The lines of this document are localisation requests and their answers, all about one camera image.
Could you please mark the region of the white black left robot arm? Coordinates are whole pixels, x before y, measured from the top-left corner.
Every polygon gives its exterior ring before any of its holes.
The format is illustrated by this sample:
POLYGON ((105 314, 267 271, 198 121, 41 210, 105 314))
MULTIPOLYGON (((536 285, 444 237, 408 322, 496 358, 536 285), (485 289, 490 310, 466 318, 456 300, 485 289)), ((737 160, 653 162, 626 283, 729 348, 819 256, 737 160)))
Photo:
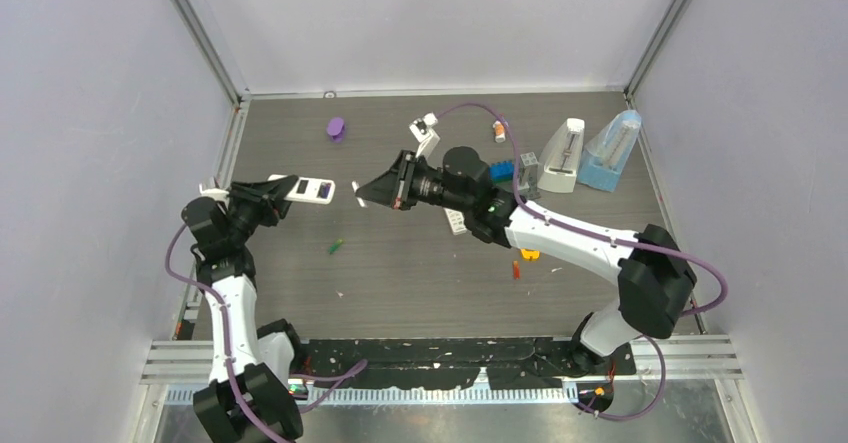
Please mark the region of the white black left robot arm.
POLYGON ((194 414, 214 442, 293 442, 303 422, 287 377, 307 361, 293 327, 279 320, 256 324, 256 266, 248 239, 274 227, 291 205, 296 176, 209 188, 182 210, 195 243, 196 277, 213 328, 208 384, 193 396, 194 414))

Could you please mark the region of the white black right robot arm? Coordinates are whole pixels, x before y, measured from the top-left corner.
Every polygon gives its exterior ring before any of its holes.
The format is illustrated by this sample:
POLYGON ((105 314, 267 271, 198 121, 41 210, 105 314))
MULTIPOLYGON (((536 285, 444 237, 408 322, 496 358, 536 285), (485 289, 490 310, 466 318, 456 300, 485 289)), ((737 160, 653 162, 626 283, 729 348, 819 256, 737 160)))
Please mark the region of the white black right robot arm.
POLYGON ((497 186, 470 147, 448 150, 439 168, 403 150, 355 194, 393 210, 422 202, 457 211, 484 243, 538 250, 616 284, 617 297, 585 317, 570 340, 572 363, 584 373, 598 372, 620 346, 640 336, 668 338, 697 281, 664 228, 613 230, 550 212, 497 186))

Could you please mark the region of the blue purple battery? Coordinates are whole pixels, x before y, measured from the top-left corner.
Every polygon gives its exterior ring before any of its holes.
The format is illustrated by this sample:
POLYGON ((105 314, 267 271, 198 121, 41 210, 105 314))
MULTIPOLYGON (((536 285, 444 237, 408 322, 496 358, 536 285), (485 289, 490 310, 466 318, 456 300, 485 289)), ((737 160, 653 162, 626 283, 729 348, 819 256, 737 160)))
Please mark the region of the blue purple battery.
POLYGON ((333 183, 324 182, 319 185, 317 197, 329 201, 333 192, 333 183))

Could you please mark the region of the white remote with red keypad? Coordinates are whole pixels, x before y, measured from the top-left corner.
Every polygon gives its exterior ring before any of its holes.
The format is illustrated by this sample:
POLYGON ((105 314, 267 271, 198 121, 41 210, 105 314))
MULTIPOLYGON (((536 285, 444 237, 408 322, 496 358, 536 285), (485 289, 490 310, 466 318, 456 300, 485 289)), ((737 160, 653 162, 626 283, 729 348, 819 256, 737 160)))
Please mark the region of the white remote with red keypad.
POLYGON ((291 176, 292 177, 292 189, 287 194, 287 200, 291 203, 306 203, 306 204, 318 204, 318 205, 328 205, 332 202, 335 191, 336 191, 336 183, 332 180, 321 179, 321 178, 311 178, 311 177, 299 177, 296 175, 279 175, 272 174, 268 179, 271 179, 273 176, 291 176), (329 201, 323 200, 317 197, 317 192, 319 185, 324 182, 332 182, 333 183, 333 192, 331 193, 331 198, 329 201))

